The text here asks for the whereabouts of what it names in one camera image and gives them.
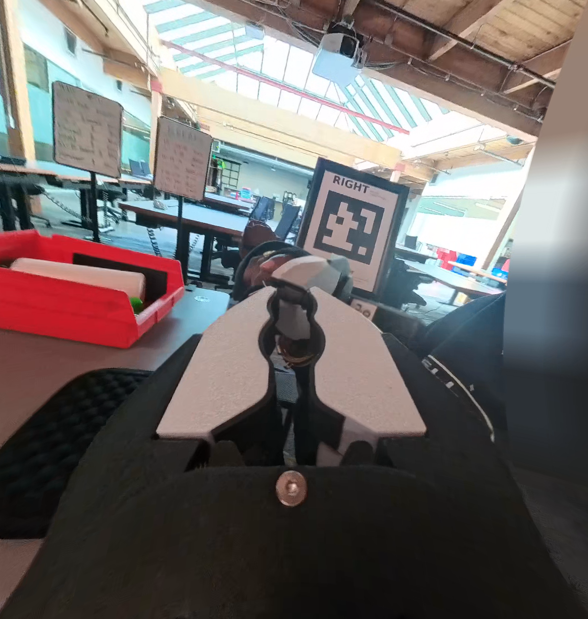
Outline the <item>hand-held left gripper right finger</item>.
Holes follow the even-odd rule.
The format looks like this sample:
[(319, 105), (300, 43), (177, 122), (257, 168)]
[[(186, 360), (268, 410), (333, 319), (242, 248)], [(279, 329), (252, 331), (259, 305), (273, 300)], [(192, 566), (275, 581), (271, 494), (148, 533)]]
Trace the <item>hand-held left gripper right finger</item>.
[(308, 410), (315, 463), (338, 465), (348, 448), (423, 437), (427, 427), (384, 342), (360, 312), (318, 287), (309, 318), (318, 352), (309, 369)]

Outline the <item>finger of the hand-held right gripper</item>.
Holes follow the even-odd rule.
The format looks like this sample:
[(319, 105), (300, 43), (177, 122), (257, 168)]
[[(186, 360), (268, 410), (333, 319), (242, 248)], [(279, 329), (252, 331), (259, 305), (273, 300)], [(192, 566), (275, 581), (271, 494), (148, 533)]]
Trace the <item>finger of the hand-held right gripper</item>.
[(290, 259), (273, 271), (270, 282), (304, 290), (334, 290), (334, 269), (327, 259), (316, 256)]
[(292, 341), (306, 341), (311, 337), (308, 310), (311, 295), (308, 290), (277, 290), (278, 316), (276, 331)]

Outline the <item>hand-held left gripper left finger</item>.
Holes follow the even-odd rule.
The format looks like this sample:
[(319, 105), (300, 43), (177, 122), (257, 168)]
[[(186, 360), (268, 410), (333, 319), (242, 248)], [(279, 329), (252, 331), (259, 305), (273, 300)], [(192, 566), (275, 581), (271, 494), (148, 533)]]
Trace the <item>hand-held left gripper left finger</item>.
[(205, 329), (159, 422), (159, 438), (216, 441), (274, 398), (261, 338), (272, 326), (275, 293), (262, 288)]

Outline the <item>red plastic storage bin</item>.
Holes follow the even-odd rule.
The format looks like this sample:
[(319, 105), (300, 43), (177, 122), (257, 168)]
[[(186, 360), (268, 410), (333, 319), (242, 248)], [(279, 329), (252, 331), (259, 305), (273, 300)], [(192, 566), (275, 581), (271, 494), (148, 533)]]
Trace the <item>red plastic storage bin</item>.
[[(11, 270), (18, 258), (144, 274), (145, 309), (134, 315), (123, 291)], [(0, 329), (127, 349), (183, 295), (177, 260), (36, 230), (0, 233)]]

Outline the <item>person's right hand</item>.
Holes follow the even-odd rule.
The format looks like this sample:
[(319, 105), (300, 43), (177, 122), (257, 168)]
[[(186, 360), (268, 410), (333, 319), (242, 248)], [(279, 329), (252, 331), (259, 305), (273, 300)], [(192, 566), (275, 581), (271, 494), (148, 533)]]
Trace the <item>person's right hand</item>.
[(248, 287), (257, 287), (269, 282), (272, 274), (292, 259), (290, 254), (265, 253), (250, 260), (244, 272), (244, 282)]

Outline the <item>black framed marker sign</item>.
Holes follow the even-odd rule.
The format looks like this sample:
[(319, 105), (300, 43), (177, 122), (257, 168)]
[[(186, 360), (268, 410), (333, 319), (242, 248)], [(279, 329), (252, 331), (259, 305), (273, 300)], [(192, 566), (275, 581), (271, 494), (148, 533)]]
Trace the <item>black framed marker sign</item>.
[(409, 189), (319, 158), (306, 198), (296, 246), (315, 256), (348, 260), (355, 292), (383, 291)]

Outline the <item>wooden office desk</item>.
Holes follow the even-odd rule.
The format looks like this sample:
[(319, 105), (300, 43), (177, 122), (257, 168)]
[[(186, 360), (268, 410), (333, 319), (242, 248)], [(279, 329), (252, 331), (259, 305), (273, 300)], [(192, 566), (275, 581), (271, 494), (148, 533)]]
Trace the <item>wooden office desk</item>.
[(72, 221), (65, 225), (89, 230), (95, 239), (94, 225), (90, 215), (98, 216), (98, 202), (103, 202), (103, 220), (108, 214), (114, 215), (113, 203), (118, 196), (127, 196), (129, 192), (152, 190), (150, 180), (123, 174), (112, 178), (102, 174), (46, 161), (27, 161), (25, 165), (16, 165), (9, 160), (0, 161), (0, 220), (3, 231), (29, 230), (33, 228), (34, 219), (44, 220), (32, 207), (33, 199), (46, 197), (56, 203), (48, 193), (48, 188), (70, 190), (79, 195), (80, 211), (58, 204)]
[[(226, 276), (211, 272), (213, 247), (216, 241), (226, 247), (238, 243), (249, 221), (248, 217), (245, 214), (218, 211), (205, 205), (185, 203), (181, 198), (165, 201), (164, 206), (164, 209), (159, 209), (150, 200), (120, 202), (121, 209), (135, 214), (137, 225), (176, 230), (174, 257), (180, 263), (185, 282), (190, 278), (193, 282), (214, 284), (221, 289), (230, 288)], [(191, 234), (204, 239), (198, 272), (189, 270)]]
[(468, 303), (478, 298), (496, 296), (503, 292), (441, 267), (411, 260), (405, 260), (404, 262), (410, 271), (422, 276), (422, 278), (427, 278), (431, 282), (437, 282), (453, 290), (452, 296), (449, 299), (450, 305), (455, 305), (456, 299), (460, 295), (464, 296), (465, 302)]

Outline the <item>handwritten whiteboard sign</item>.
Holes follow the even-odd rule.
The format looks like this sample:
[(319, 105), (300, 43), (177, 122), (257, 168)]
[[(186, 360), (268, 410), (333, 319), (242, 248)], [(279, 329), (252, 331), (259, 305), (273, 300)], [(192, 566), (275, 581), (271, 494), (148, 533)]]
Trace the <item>handwritten whiteboard sign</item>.
[(54, 162), (120, 178), (122, 105), (61, 81), (52, 83), (51, 95)]
[(156, 190), (201, 202), (205, 196), (213, 138), (167, 117), (159, 117), (153, 166)]

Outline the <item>black foam pad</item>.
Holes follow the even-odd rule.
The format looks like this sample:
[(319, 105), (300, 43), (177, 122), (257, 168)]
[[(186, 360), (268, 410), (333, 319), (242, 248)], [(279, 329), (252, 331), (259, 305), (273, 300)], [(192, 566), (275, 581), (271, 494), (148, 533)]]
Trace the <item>black foam pad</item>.
[(89, 445), (152, 371), (77, 376), (0, 447), (0, 539), (43, 539)]

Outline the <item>white ceiling projector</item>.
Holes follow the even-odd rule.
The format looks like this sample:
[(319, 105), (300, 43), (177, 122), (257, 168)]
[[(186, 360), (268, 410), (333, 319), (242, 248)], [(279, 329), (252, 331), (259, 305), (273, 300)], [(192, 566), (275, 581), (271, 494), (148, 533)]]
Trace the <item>white ceiling projector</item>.
[(366, 38), (351, 20), (331, 22), (319, 41), (311, 72), (345, 90), (365, 67), (367, 53)]

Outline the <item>wooden support post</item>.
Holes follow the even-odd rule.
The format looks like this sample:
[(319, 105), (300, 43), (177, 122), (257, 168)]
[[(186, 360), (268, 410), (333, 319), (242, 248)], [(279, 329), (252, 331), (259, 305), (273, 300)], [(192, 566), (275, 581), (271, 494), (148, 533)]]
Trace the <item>wooden support post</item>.
[(19, 28), (19, 3), (0, 1), (0, 47), (4, 100), (9, 115), (13, 156), (35, 160), (34, 128), (30, 114), (24, 44)]

